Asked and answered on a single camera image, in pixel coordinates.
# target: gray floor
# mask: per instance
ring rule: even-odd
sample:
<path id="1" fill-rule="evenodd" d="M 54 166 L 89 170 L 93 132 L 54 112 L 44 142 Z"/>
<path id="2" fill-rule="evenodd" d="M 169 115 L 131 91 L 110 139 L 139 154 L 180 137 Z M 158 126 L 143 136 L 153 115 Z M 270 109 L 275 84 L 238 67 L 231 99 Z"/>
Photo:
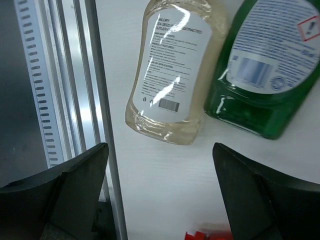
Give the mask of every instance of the gray floor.
<path id="1" fill-rule="evenodd" d="M 0 187 L 47 169 L 13 0 L 0 1 Z"/>

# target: barcode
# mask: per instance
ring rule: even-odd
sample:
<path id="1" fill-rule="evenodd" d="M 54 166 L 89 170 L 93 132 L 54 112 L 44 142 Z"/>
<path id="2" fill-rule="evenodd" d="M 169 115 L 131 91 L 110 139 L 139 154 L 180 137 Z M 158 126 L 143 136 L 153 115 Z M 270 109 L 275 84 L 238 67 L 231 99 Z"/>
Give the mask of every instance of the barcode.
<path id="1" fill-rule="evenodd" d="M 265 62 L 243 58 L 237 73 L 237 78 L 249 84 L 263 88 L 274 66 Z"/>
<path id="2" fill-rule="evenodd" d="M 164 98 L 160 99 L 159 101 L 159 108 L 162 108 L 162 109 L 178 112 L 179 106 L 180 106 L 179 102 L 170 101 Z"/>

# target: hazard warning symbol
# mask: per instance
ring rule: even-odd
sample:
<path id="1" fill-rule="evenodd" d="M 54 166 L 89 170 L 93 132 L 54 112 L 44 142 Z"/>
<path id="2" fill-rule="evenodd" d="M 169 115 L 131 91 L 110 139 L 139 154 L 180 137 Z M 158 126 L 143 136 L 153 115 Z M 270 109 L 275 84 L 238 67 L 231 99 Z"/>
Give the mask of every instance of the hazard warning symbol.
<path id="1" fill-rule="evenodd" d="M 320 16 L 311 17 L 298 24 L 303 41 L 309 41 L 320 36 Z"/>

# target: white label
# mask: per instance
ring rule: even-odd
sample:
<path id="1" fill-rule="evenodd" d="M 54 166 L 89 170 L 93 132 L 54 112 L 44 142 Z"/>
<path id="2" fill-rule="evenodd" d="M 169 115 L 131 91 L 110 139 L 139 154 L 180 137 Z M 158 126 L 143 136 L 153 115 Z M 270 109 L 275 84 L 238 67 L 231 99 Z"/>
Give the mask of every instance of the white label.
<path id="1" fill-rule="evenodd" d="M 148 21 L 133 104 L 140 114 L 161 123 L 188 118 L 195 83 L 211 38 L 197 14 L 175 6 Z"/>
<path id="2" fill-rule="evenodd" d="M 287 92 L 320 59 L 320 17 L 306 0 L 258 0 L 234 41 L 226 79 L 259 94 Z"/>

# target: white table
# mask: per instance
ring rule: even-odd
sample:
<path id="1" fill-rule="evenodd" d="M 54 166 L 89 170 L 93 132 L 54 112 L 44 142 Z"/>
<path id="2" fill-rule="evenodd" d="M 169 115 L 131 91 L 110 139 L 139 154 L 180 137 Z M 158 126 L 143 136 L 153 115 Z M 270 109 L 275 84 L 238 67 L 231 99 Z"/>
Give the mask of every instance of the white table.
<path id="1" fill-rule="evenodd" d="M 142 19 L 149 0 L 97 0 L 106 82 L 129 240 L 183 240 L 186 231 L 229 229 L 212 159 L 214 143 L 289 175 L 320 183 L 320 84 L 279 140 L 204 119 L 190 146 L 145 137 L 125 124 Z M 243 0 L 224 0 L 230 20 Z"/>

